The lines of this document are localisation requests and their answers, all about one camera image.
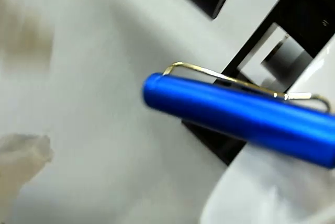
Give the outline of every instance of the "white tissue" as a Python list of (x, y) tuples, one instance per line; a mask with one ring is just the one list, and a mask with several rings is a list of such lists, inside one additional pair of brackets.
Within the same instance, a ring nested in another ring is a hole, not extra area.
[(0, 223), (22, 186), (52, 159), (47, 136), (12, 134), (0, 138)]

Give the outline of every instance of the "gold pen clip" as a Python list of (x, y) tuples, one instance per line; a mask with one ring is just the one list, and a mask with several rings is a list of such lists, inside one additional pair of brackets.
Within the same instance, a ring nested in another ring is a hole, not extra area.
[(265, 95), (270, 95), (274, 98), (282, 99), (282, 100), (285, 100), (285, 101), (288, 101), (288, 100), (317, 100), (317, 101), (322, 102), (326, 106), (326, 112), (327, 113), (330, 113), (330, 111), (331, 111), (329, 101), (326, 98), (324, 98), (324, 97), (322, 97), (318, 94), (313, 94), (313, 93), (310, 93), (310, 92), (297, 92), (297, 93), (275, 92), (275, 91), (272, 91), (270, 89), (260, 87), (260, 86), (255, 85), (255, 84), (247, 83), (247, 82), (244, 82), (242, 80), (234, 79), (232, 77), (225, 76), (225, 75), (217, 73), (215, 71), (212, 71), (212, 70), (200, 67), (200, 66), (196, 66), (196, 65), (190, 64), (190, 63), (175, 62), (175, 63), (171, 64), (164, 71), (163, 75), (171, 74), (173, 69), (176, 68), (176, 67), (183, 67), (183, 68), (186, 68), (186, 69), (197, 71), (197, 72), (209, 75), (209, 76), (216, 77), (217, 79), (220, 79), (224, 82), (228, 82), (228, 83), (231, 83), (231, 84), (237, 84), (239, 86), (248, 88), (252, 91), (260, 92), (260, 93), (265, 94)]

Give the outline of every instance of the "blue pen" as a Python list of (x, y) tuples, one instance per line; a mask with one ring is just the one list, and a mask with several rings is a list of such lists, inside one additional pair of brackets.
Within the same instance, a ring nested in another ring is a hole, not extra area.
[[(171, 75), (182, 66), (262, 93)], [(328, 168), (335, 167), (335, 117), (329, 102), (311, 93), (277, 93), (189, 63), (177, 62), (143, 85), (145, 103), (156, 110), (238, 139)], [(286, 102), (316, 99), (327, 112)]]

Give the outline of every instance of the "metal clip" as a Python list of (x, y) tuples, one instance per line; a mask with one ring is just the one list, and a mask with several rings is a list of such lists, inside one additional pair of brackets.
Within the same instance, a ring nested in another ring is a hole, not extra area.
[(231, 84), (237, 84), (239, 86), (248, 88), (252, 91), (256, 91), (256, 92), (260, 92), (262, 94), (265, 95), (270, 95), (274, 98), (278, 98), (278, 99), (282, 99), (282, 100), (318, 100), (320, 102), (322, 102), (325, 106), (326, 106), (326, 112), (330, 113), (331, 111), (331, 107), (330, 107), (330, 103), (329, 101), (318, 95), (318, 94), (313, 94), (310, 92), (298, 92), (298, 93), (281, 93), (281, 92), (275, 92), (272, 91), (270, 89), (264, 88), (264, 87), (260, 87), (258, 85), (255, 84), (251, 84), (251, 83), (247, 83), (238, 79), (234, 79), (232, 77), (229, 76), (225, 76), (223, 74), (217, 73), (215, 71), (200, 67), (200, 66), (196, 66), (194, 64), (190, 64), (190, 63), (184, 63), (184, 62), (175, 62), (173, 64), (171, 64), (163, 73), (163, 75), (169, 75), (171, 74), (171, 72), (173, 71), (174, 68), (176, 67), (184, 67), (193, 71), (197, 71), (209, 76), (213, 76), (216, 77), (217, 79), (220, 79), (222, 81), (231, 83)]

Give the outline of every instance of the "pen cap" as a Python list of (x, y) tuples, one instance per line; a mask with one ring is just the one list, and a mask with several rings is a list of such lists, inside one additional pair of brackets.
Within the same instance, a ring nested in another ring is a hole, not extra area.
[(297, 158), (333, 167), (335, 117), (279, 99), (172, 75), (143, 85), (156, 110)]

